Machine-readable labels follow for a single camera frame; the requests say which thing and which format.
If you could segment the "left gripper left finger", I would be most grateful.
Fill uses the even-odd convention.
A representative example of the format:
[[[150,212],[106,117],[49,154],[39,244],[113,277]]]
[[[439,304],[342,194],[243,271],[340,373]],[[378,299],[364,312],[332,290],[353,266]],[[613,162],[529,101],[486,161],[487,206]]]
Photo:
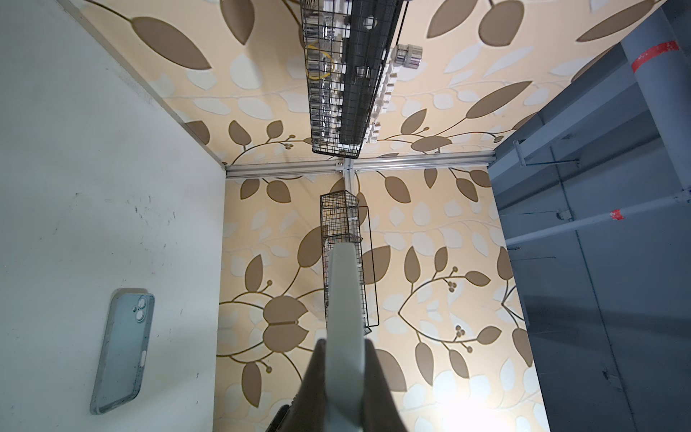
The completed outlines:
[[[325,359],[327,340],[314,347],[302,384],[290,405],[275,414],[267,431],[323,431],[327,410]]]

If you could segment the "light blue phone case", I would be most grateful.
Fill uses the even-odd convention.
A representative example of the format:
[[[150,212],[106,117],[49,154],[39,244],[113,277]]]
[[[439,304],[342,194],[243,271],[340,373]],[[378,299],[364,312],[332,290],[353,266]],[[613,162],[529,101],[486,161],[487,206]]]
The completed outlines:
[[[115,410],[139,395],[154,309],[155,296],[145,289],[113,293],[90,401],[92,414]]]

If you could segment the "black smartphone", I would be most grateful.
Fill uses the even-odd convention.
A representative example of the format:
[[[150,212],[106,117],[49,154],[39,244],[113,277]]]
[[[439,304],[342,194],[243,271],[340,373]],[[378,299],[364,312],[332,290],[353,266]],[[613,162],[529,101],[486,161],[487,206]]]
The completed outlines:
[[[325,392],[326,431],[362,429],[365,337],[356,248],[338,243],[329,256]]]

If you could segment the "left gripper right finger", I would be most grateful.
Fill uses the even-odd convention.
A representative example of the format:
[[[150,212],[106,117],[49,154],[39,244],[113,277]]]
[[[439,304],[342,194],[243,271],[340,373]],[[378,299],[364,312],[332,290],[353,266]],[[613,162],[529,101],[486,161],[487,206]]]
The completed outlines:
[[[390,393],[374,344],[368,339],[365,340],[363,431],[407,431]]]

